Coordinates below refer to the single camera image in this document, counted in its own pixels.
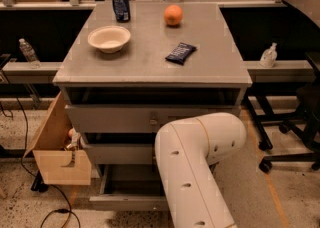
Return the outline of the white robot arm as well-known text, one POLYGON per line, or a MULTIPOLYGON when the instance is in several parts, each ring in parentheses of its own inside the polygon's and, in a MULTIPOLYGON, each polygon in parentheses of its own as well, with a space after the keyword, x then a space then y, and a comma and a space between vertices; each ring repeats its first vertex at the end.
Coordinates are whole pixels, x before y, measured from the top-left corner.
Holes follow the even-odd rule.
POLYGON ((229 113, 176 120, 157 132, 156 162, 175 228, 237 228, 210 167, 246 137, 242 121, 229 113))

